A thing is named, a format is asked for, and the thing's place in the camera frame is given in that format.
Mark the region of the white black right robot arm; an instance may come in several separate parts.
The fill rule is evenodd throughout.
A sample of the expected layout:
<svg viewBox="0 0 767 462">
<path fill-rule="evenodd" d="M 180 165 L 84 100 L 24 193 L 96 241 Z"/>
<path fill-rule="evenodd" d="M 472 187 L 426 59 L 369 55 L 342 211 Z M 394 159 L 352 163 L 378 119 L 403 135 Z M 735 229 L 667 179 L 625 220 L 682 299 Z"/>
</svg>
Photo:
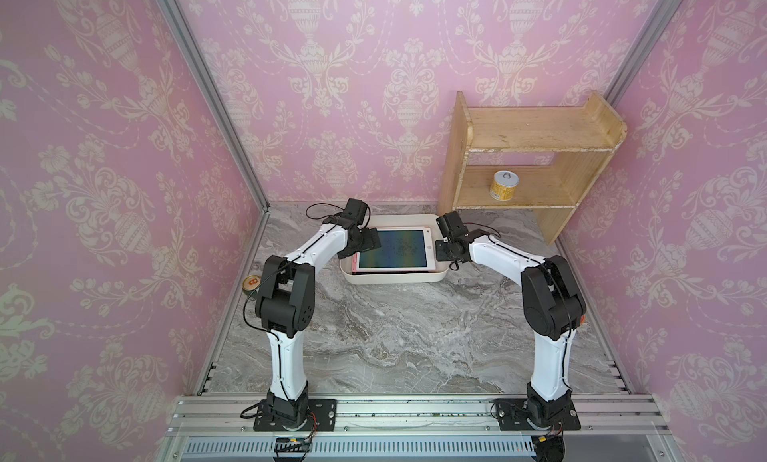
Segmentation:
<svg viewBox="0 0 767 462">
<path fill-rule="evenodd" d="M 533 375 L 527 384 L 527 417 L 542 429 L 561 430 L 572 407 L 569 368 L 572 342 L 586 304 L 563 256 L 535 256 L 486 230 L 469 230 L 457 212 L 437 218 L 443 238 L 437 260 L 454 266 L 474 262 L 521 287 L 523 315 L 535 333 Z"/>
</svg>

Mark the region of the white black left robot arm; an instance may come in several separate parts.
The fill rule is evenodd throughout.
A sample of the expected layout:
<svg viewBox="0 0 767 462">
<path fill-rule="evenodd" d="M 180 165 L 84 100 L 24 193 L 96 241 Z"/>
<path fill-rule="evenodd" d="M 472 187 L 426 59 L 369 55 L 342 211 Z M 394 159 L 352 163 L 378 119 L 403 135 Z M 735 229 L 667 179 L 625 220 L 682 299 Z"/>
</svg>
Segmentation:
<svg viewBox="0 0 767 462">
<path fill-rule="evenodd" d="M 267 422 L 289 430 L 311 419 L 309 381 L 304 369 L 304 331 L 316 309 L 317 273 L 333 258 L 344 260 L 381 246 L 370 227 L 368 204 L 350 198 L 321 218 L 318 230 L 285 256 L 269 256 L 263 273 L 243 280 L 246 302 L 253 302 L 270 342 L 272 380 L 261 402 Z"/>
</svg>

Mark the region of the pink writing tablet rainbow screen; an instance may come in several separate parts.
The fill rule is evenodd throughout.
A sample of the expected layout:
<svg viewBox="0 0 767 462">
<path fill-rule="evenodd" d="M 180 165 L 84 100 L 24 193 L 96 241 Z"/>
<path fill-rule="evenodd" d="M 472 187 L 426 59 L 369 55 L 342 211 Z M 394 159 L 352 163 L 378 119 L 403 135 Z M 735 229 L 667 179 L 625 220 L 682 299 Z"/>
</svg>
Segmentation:
<svg viewBox="0 0 767 462">
<path fill-rule="evenodd" d="M 433 235 L 426 226 L 380 228 L 381 246 L 353 256 L 354 274 L 407 274 L 437 268 Z"/>
</svg>

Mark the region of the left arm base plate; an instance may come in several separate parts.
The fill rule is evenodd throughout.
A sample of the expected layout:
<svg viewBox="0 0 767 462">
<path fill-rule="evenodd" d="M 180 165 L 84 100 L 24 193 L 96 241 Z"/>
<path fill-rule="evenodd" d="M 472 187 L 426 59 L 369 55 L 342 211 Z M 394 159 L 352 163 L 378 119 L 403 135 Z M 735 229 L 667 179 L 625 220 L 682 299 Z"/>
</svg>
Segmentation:
<svg viewBox="0 0 767 462">
<path fill-rule="evenodd" d="M 280 398 L 259 402 L 254 418 L 255 432 L 310 431 L 333 432 L 338 411 L 337 399 L 301 399 L 292 403 Z"/>
</svg>

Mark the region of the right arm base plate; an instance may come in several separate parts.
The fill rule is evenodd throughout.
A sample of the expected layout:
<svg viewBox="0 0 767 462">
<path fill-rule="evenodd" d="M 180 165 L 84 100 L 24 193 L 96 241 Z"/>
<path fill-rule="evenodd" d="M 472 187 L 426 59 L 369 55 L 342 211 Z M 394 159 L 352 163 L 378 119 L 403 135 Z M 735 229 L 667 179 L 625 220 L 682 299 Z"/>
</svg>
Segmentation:
<svg viewBox="0 0 767 462">
<path fill-rule="evenodd" d="M 551 403 L 533 399 L 499 398 L 491 404 L 489 413 L 501 431 L 559 433 L 581 430 L 574 404 L 568 398 Z"/>
</svg>

